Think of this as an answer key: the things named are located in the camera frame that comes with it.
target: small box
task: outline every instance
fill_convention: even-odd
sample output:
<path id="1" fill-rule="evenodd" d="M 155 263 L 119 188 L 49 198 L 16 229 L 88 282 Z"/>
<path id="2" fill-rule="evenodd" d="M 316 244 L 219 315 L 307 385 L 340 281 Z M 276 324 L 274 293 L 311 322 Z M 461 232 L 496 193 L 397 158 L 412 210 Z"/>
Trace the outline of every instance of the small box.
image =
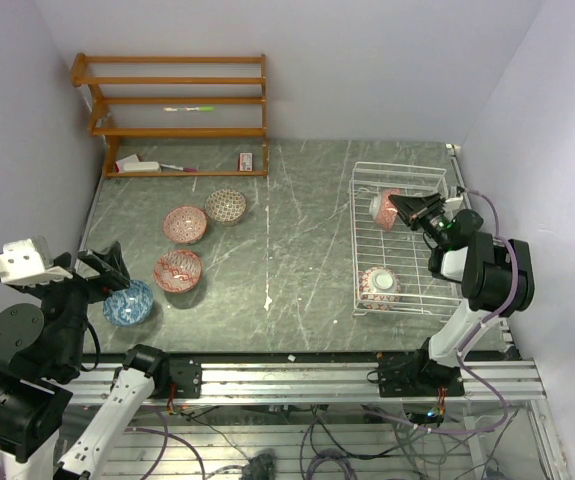
<path id="1" fill-rule="evenodd" d="M 137 163 L 140 162 L 142 159 L 140 158 L 140 155 L 138 154 L 133 154 L 130 155 L 128 157 L 125 158 L 121 158 L 120 160 L 118 160 L 115 164 L 115 170 L 118 173 L 125 173 L 125 165 L 127 165 L 128 163 Z"/>
<path id="2" fill-rule="evenodd" d="M 241 153 L 238 155 L 238 171 L 251 172 L 252 171 L 252 155 L 251 153 Z"/>

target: ceramic bowl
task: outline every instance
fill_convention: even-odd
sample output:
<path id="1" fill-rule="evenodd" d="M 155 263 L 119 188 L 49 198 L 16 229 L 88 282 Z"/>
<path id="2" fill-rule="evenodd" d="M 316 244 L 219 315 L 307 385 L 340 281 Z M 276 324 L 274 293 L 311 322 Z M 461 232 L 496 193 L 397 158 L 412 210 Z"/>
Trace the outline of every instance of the ceramic bowl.
<path id="1" fill-rule="evenodd" d="M 360 276 L 358 290 L 365 308 L 391 310 L 391 303 L 398 300 L 396 294 L 400 292 L 400 282 L 391 270 L 372 267 Z"/>
<path id="2" fill-rule="evenodd" d="M 194 252 L 174 250 L 158 259 L 154 280 L 166 292 L 183 293 L 196 286 L 202 270 L 202 262 Z"/>
<path id="3" fill-rule="evenodd" d="M 389 201 L 389 195 L 399 194 L 400 190 L 397 188 L 390 188 L 383 190 L 380 194 L 372 198 L 369 205 L 369 213 L 376 225 L 378 225 L 383 230 L 391 230 L 396 221 L 396 215 L 398 210 Z"/>
<path id="4" fill-rule="evenodd" d="M 206 229 L 207 217 L 197 207 L 174 208 L 163 221 L 163 232 L 176 243 L 195 243 L 201 239 Z"/>
<path id="5" fill-rule="evenodd" d="M 103 315 L 119 327 L 136 325 L 147 318 L 154 304 L 154 294 L 145 282 L 132 280 L 129 288 L 115 291 L 103 303 Z"/>
<path id="6" fill-rule="evenodd" d="M 205 202 L 205 213 L 222 225 L 235 225 L 245 213 L 247 201 L 242 193 L 230 188 L 216 190 Z"/>

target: dish rack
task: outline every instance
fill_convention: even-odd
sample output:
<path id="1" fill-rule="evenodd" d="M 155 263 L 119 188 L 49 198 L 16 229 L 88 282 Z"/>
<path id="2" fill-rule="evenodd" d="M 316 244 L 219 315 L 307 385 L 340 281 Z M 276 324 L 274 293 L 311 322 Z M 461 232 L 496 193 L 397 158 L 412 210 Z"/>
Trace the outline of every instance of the dish rack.
<path id="1" fill-rule="evenodd" d="M 372 198 L 397 188 L 401 195 L 448 195 L 443 168 L 357 162 L 351 175 L 354 315 L 368 312 L 410 313 L 447 320 L 461 301 L 456 284 L 435 279 L 427 269 L 430 249 L 422 231 L 412 232 L 397 218 L 390 231 L 382 230 L 369 213 Z M 379 294 L 377 302 L 361 296 L 360 277 L 372 267 L 385 267 L 396 276 L 396 293 Z"/>

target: gray marble surface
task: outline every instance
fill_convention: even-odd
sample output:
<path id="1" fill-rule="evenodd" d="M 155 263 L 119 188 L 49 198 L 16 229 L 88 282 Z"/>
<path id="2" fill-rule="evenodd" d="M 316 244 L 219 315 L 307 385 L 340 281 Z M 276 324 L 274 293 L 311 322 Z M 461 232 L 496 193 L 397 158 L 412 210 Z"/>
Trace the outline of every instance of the gray marble surface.
<path id="1" fill-rule="evenodd" d="M 235 168 L 238 152 L 255 144 L 156 141 L 121 147 L 119 158 L 139 153 L 201 169 Z M 132 278 L 154 292 L 154 308 L 142 324 L 115 327 L 90 307 L 104 352 L 135 343 L 170 351 L 363 351 L 415 349 L 441 327 L 436 317 L 413 314 L 353 315 L 348 186 L 357 161 L 443 167 L 456 178 L 444 144 L 367 141 L 273 141 L 267 179 L 234 177 L 111 179 L 92 212 L 87 248 L 113 240 L 123 246 Z M 189 250 L 200 256 L 203 277 L 184 294 L 166 294 L 152 270 L 164 253 L 180 247 L 162 232 L 174 207 L 203 207 L 219 188 L 247 198 L 241 223 L 210 223 Z M 479 349 L 504 343 L 492 329 Z M 85 350 L 93 350 L 91 341 Z"/>

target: pink bowl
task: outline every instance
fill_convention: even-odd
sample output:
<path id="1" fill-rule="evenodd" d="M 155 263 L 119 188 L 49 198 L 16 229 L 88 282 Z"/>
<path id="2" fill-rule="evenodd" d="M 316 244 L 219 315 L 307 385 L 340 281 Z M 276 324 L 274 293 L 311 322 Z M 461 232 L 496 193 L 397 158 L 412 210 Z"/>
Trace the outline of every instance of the pink bowl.
<path id="1" fill-rule="evenodd" d="M 207 229 L 207 217 L 197 207 L 178 207 L 163 220 L 163 232 L 176 243 L 190 244 L 201 239 Z"/>
<path id="2" fill-rule="evenodd" d="M 194 252 L 174 250 L 158 259 L 154 280 L 166 292 L 183 293 L 196 286 L 202 270 L 202 262 Z"/>

